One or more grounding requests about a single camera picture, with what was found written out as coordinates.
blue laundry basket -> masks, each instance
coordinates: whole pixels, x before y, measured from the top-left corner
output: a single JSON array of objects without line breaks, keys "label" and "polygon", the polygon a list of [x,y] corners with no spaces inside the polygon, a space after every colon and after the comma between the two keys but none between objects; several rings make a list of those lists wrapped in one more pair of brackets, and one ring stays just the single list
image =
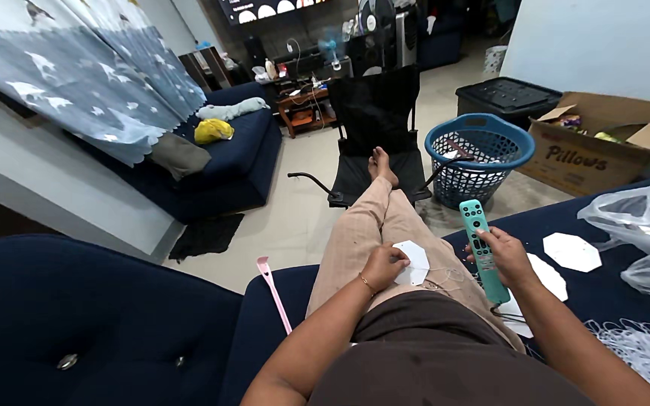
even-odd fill
[{"label": "blue laundry basket", "polygon": [[460,115],[430,130],[425,148],[433,158],[433,171],[442,162],[464,153],[475,158],[447,166],[433,180],[438,201],[458,209],[461,202],[472,198],[485,204],[511,170],[531,159],[535,143],[530,134],[497,115],[474,113]]}]

hand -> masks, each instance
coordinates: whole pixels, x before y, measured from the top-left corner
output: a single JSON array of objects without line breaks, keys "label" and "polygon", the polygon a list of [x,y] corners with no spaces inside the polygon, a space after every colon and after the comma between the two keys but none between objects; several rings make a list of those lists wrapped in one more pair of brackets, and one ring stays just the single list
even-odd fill
[{"label": "hand", "polygon": [[410,259],[407,255],[393,248],[393,243],[387,241],[371,252],[368,263],[363,268],[363,277],[374,291],[380,292],[389,287],[408,265]]},{"label": "hand", "polygon": [[[505,286],[514,289],[541,283],[518,238],[511,237],[497,227],[491,227],[490,233],[483,230],[475,230],[475,233],[491,247],[499,271],[498,277]],[[467,260],[475,262],[470,244],[465,247],[465,251],[469,254]]]}]

foot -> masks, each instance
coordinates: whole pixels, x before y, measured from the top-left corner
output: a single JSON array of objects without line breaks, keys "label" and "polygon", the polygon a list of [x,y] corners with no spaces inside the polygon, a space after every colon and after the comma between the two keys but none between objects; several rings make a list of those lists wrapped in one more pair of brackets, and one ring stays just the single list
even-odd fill
[{"label": "foot", "polygon": [[373,157],[368,158],[368,172],[371,175],[371,180],[375,180],[378,177],[378,166],[375,164]]},{"label": "foot", "polygon": [[390,157],[388,154],[383,151],[382,148],[376,147],[373,150],[373,159],[375,161],[375,167],[378,169],[377,176],[382,176],[393,185],[393,188],[398,187],[398,177],[395,176],[395,173],[390,170]]}]

television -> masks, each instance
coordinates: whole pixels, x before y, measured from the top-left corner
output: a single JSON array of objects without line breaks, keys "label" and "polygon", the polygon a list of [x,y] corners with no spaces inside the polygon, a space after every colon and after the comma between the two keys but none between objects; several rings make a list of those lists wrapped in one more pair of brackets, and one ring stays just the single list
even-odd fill
[{"label": "television", "polygon": [[220,0],[231,25],[262,20],[327,0]]}]

gold bracelet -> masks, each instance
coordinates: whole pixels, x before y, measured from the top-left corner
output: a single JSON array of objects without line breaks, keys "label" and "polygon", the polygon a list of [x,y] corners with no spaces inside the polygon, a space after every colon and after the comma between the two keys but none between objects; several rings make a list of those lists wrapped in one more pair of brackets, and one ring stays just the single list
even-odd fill
[{"label": "gold bracelet", "polygon": [[365,282],[368,289],[370,289],[371,292],[373,292],[373,294],[371,295],[371,298],[372,298],[377,292],[375,291],[375,289],[373,289],[372,286],[370,286],[370,284],[368,283],[368,280],[363,276],[363,272],[358,272],[358,275],[360,276],[360,279],[362,279],[363,282]]}]

